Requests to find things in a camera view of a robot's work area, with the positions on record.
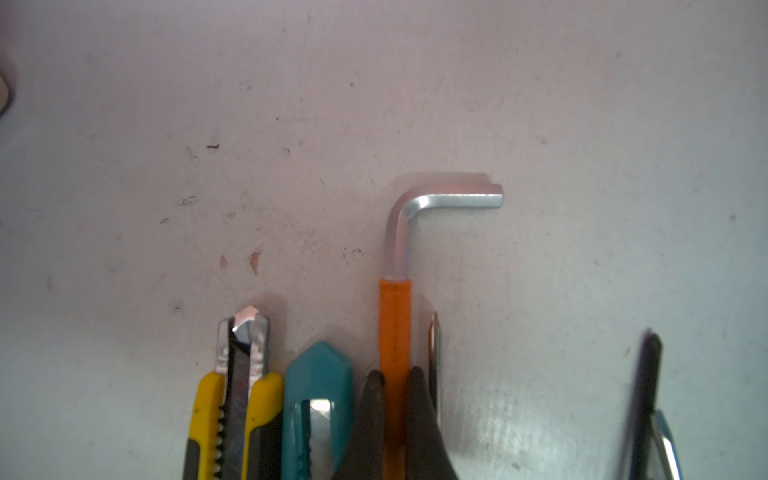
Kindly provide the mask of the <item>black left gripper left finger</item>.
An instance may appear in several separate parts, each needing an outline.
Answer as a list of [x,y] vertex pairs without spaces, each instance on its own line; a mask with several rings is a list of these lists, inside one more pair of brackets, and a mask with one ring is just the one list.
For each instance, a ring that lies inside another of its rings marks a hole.
[[367,375],[347,446],[333,480],[383,479],[384,386],[380,371],[372,370]]

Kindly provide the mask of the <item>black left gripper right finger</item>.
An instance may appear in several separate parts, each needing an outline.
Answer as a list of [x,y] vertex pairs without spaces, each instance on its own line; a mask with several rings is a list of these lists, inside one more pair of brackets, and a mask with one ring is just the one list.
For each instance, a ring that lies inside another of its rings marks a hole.
[[458,480],[439,429],[422,368],[413,367],[407,378],[405,478]]

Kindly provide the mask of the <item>teal utility knife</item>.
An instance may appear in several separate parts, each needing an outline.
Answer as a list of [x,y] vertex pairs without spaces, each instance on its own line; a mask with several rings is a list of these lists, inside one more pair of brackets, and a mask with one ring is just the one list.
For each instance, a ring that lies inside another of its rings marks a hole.
[[351,362],[329,343],[314,343],[285,372],[281,477],[332,478],[353,418]]

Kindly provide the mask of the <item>thin red precision screwdriver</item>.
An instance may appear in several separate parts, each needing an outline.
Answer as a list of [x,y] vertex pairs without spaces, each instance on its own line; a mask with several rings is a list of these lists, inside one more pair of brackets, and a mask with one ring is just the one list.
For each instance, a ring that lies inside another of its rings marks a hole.
[[441,326],[434,311],[428,329],[428,390],[437,424],[441,423],[440,410]]

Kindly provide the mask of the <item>yellow black utility knife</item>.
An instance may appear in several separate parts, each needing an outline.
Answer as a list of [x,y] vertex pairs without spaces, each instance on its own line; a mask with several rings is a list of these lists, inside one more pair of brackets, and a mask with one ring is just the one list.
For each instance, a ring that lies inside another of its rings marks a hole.
[[249,305],[217,328],[214,369],[200,381],[182,477],[279,479],[284,380],[268,371],[270,320]]

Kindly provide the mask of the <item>orange handled hex key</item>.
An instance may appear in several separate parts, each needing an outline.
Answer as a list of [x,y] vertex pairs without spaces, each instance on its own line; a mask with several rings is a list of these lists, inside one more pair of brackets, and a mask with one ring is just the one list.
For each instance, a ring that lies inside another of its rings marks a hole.
[[409,222],[435,208],[497,209],[499,184],[429,184],[415,187],[395,202],[387,219],[384,275],[379,282],[379,366],[384,386],[383,477],[405,477],[406,381],[410,370],[412,285],[407,274]]

